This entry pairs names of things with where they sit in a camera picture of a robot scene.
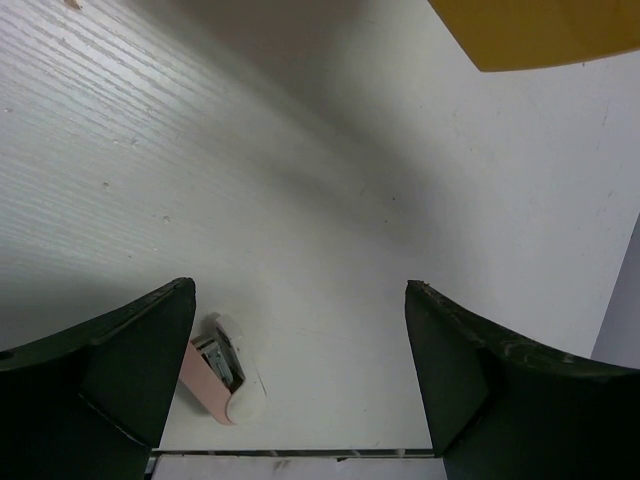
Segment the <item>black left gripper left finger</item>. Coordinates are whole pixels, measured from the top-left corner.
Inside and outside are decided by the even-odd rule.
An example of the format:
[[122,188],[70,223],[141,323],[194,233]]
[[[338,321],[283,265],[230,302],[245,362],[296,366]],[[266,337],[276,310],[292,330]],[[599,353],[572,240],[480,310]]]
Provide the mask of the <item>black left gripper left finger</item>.
[[1,354],[4,479],[142,479],[158,448],[196,312],[177,278]]

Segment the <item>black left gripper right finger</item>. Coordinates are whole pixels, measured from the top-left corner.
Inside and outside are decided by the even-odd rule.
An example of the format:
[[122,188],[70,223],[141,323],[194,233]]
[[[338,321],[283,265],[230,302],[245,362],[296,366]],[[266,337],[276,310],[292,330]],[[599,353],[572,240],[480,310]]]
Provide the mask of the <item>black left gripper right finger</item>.
[[534,341],[410,281],[405,320],[451,479],[635,479],[639,373]]

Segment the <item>pink white eraser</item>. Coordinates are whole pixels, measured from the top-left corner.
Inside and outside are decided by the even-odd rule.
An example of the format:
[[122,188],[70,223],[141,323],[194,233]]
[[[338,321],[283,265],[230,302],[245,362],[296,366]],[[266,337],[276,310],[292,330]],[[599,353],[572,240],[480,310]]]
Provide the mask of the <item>pink white eraser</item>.
[[179,380],[218,423],[255,420],[266,405],[266,390],[245,336],[228,315],[212,313],[201,334],[187,344]]

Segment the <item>beige orange drawer container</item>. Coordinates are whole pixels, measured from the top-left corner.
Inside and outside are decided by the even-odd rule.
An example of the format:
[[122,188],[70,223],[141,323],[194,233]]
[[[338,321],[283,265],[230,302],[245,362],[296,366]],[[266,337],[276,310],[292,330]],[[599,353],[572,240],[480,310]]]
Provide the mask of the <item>beige orange drawer container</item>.
[[639,49],[637,0],[430,3],[482,72],[583,63]]

